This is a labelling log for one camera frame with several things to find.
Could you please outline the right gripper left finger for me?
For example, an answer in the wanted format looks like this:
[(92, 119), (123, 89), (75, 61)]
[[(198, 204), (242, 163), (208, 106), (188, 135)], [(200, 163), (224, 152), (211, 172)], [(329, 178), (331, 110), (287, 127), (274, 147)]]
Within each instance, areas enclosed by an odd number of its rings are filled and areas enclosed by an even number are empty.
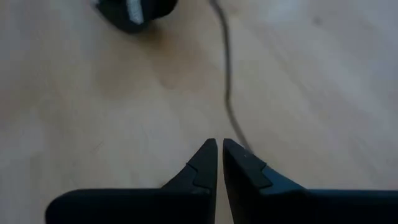
[(52, 200), (46, 223), (197, 223), (215, 221), (218, 148), (207, 139), (161, 188), (79, 189)]

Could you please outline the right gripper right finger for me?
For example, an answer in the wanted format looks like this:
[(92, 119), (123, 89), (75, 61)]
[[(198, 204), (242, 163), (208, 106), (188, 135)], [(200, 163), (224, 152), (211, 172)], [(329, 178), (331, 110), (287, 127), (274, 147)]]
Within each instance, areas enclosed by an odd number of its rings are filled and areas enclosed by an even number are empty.
[(232, 139), (223, 170), (235, 223), (397, 223), (397, 191), (306, 189)]

